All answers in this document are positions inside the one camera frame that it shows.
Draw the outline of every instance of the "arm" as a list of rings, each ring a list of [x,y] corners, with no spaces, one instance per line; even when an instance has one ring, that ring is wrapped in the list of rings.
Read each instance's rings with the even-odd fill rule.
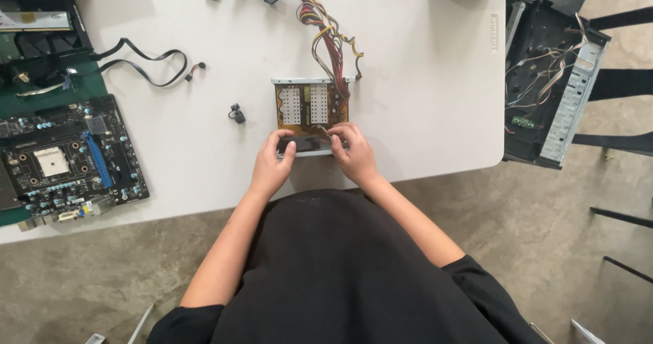
[[[263,208],[290,174],[295,142],[288,144],[282,162],[275,154],[279,139],[287,135],[292,131],[273,131],[265,140],[248,191],[192,277],[180,306],[226,305],[235,295]]]
[[[334,156],[345,175],[395,218],[434,265],[443,267],[465,256],[445,232],[380,176],[374,151],[356,124],[336,124],[329,133]],[[348,152],[342,147],[341,137],[349,144]]]

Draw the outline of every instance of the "concrete floor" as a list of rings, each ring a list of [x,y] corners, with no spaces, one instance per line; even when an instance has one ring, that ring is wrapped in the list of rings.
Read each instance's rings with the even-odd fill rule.
[[[653,0],[587,0],[587,18]],[[606,31],[604,67],[653,67],[653,25]],[[651,130],[651,97],[591,103],[580,133]],[[653,285],[612,256],[653,275],[653,230],[592,217],[589,206],[651,216],[653,159],[574,145],[562,171],[524,164],[396,186],[512,295],[527,321],[575,343],[575,318],[606,343],[653,342]],[[125,343],[146,307],[153,320],[178,302],[231,210],[0,246],[3,343],[84,343],[92,333]]]

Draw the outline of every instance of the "blue pcie slot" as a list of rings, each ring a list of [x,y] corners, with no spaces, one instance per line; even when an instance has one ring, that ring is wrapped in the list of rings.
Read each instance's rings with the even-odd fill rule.
[[[114,183],[111,181],[109,170],[106,168],[106,163],[104,163],[102,152],[95,143],[95,140],[93,140],[91,133],[89,131],[84,131],[82,132],[82,137],[84,138],[84,141],[86,141],[89,150],[91,150],[91,156],[93,156],[95,167],[97,168],[98,173],[100,173],[100,178],[102,178],[102,184],[107,188],[113,186]]]

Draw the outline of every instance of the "black ribbon cable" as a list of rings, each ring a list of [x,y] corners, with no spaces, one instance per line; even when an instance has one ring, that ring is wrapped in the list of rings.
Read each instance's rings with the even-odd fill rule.
[[[106,58],[106,57],[111,56],[112,54],[116,53],[116,52],[119,51],[120,48],[122,48],[125,44],[127,44],[127,46],[129,46],[129,47],[130,47],[130,48],[131,48],[131,49],[132,49],[132,50],[133,50],[133,51],[134,51],[138,56],[141,56],[141,57],[145,58],[145,59],[148,60],[148,61],[162,61],[162,60],[165,60],[166,58],[172,56],[172,55],[175,54],[175,53],[180,53],[182,56],[184,56],[184,66],[182,67],[182,69],[181,69],[179,72],[177,72],[177,74],[172,78],[172,80],[166,82],[165,84],[155,84],[155,83],[150,79],[150,77],[148,76],[148,74],[147,74],[145,71],[143,71],[142,68],[140,68],[139,65],[135,64],[135,63],[132,62],[132,61],[127,61],[127,60],[113,60],[113,61],[111,61],[111,62],[107,62],[107,63],[105,63],[104,65],[102,65],[102,67],[96,69],[96,70],[93,71],[93,72],[90,72],[90,73],[78,73],[78,74],[73,74],[73,76],[90,76],[90,75],[97,75],[97,74],[100,74],[100,73],[106,71],[106,70],[109,69],[109,67],[111,67],[112,65],[118,64],[118,63],[120,63],[120,62],[126,62],[127,64],[130,64],[132,67],[134,67],[135,70],[138,71],[138,73],[140,73],[140,74],[145,78],[145,80],[149,81],[149,83],[151,83],[151,84],[154,85],[154,86],[158,86],[159,88],[162,88],[162,87],[164,87],[164,86],[168,86],[168,85],[172,84],[172,83],[175,82],[177,79],[179,79],[179,77],[182,76],[182,74],[183,74],[184,71],[186,70],[186,67],[188,66],[188,57],[186,57],[186,55],[185,55],[181,50],[178,50],[178,49],[172,49],[172,50],[169,50],[169,51],[167,51],[166,53],[164,53],[164,54],[162,54],[162,55],[160,55],[160,56],[158,56],[158,57],[156,57],[156,58],[150,58],[150,57],[146,56],[143,52],[141,52],[138,48],[136,48],[136,46],[134,45],[134,43],[132,43],[132,42],[131,42],[129,39],[127,39],[127,38],[120,38],[120,41],[118,42],[118,44],[117,44],[115,47],[111,48],[110,50],[107,50],[106,52],[104,52],[104,53],[102,53],[102,54],[91,53],[91,54],[89,54],[89,57],[90,57],[93,61],[99,61],[99,60],[101,60],[102,58]]]

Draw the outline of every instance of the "person's left hand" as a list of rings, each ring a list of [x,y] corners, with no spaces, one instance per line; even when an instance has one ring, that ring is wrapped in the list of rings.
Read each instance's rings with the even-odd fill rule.
[[[256,157],[254,173],[251,176],[251,184],[249,185],[250,191],[270,199],[283,186],[283,183],[290,175],[297,144],[294,141],[288,144],[281,162],[277,160],[277,145],[279,145],[279,139],[282,137],[294,134],[291,130],[276,130],[272,131],[268,136]]]

